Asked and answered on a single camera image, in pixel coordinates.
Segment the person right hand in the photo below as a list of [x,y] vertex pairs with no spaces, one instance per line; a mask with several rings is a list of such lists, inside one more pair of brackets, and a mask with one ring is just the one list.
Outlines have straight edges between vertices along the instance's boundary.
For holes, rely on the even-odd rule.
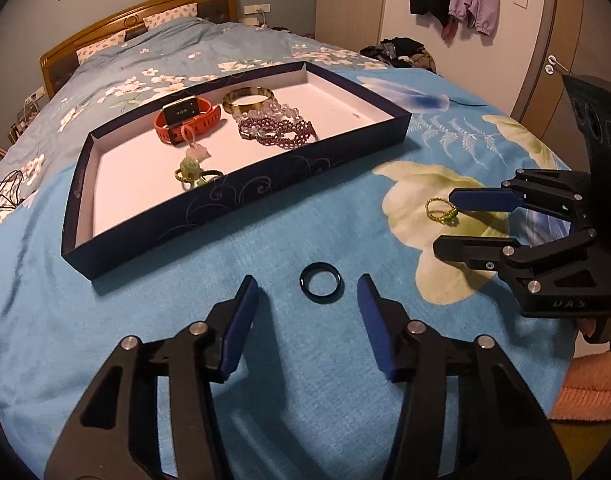
[[609,318],[579,318],[577,327],[588,344],[605,344],[611,338]]

